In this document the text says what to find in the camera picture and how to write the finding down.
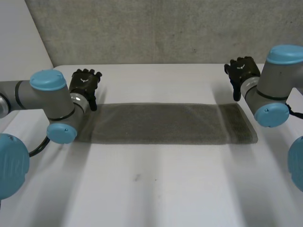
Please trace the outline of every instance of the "table surface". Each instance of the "table surface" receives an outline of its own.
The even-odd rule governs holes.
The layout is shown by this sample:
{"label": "table surface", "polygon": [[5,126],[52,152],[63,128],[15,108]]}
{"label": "table surface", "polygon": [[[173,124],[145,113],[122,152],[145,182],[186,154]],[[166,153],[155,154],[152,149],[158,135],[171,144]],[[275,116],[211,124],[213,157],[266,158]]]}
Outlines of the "table surface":
{"label": "table surface", "polygon": [[[98,103],[202,103],[232,100],[222,64],[60,66],[103,73]],[[303,111],[294,89],[288,103]],[[287,171],[287,152],[303,134],[290,117],[261,128],[239,101],[259,141],[252,145],[100,145],[50,143],[31,158],[26,183],[2,202],[6,227],[300,227],[303,192]],[[42,110],[20,111],[5,133],[29,150],[44,138]]]}

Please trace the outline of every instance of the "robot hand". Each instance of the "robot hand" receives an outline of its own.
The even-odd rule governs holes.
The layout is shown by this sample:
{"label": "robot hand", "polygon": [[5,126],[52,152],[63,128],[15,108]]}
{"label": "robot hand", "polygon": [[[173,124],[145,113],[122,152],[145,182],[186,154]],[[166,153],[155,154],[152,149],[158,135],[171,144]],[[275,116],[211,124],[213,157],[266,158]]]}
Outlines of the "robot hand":
{"label": "robot hand", "polygon": [[224,71],[228,74],[233,87],[233,99],[238,102],[241,99],[241,85],[251,77],[260,77],[260,71],[252,57],[239,57],[231,60],[231,65],[225,64]]}
{"label": "robot hand", "polygon": [[98,87],[102,74],[94,70],[77,70],[73,73],[69,91],[78,93],[86,98],[91,111],[97,110],[95,90]]}

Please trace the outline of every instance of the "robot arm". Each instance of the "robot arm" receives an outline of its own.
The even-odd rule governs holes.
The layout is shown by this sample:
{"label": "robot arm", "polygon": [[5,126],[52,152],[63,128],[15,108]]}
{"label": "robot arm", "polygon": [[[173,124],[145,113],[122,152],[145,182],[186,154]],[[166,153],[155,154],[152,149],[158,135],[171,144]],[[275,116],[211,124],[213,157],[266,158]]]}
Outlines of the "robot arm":
{"label": "robot arm", "polygon": [[70,90],[61,72],[43,70],[30,80],[0,82],[0,117],[14,110],[43,109],[50,125],[47,137],[56,143],[71,143],[90,105],[96,110],[95,89],[102,74],[78,70]]}
{"label": "robot arm", "polygon": [[[50,123],[47,137],[56,143],[71,143],[88,106],[97,109],[95,90],[101,76],[94,70],[77,70],[69,90],[57,70],[37,72],[30,80],[0,82],[0,117],[14,110],[43,109]],[[23,142],[0,134],[0,203],[20,189],[28,170],[29,154]]]}
{"label": "robot arm", "polygon": [[225,71],[231,82],[240,87],[255,120],[264,127],[279,126],[288,119],[289,108],[285,102],[292,88],[303,87],[303,47],[273,47],[261,75],[252,73],[256,72],[255,65],[252,58],[238,58],[230,66],[225,65]]}

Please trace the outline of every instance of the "gray cloth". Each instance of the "gray cloth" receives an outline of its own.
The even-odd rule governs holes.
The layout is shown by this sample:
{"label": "gray cloth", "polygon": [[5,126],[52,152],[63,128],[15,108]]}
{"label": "gray cloth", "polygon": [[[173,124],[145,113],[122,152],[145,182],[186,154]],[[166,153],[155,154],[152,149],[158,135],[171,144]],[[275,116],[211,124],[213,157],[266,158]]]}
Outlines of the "gray cloth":
{"label": "gray cloth", "polygon": [[101,144],[250,144],[258,137],[237,104],[104,104],[77,140]]}

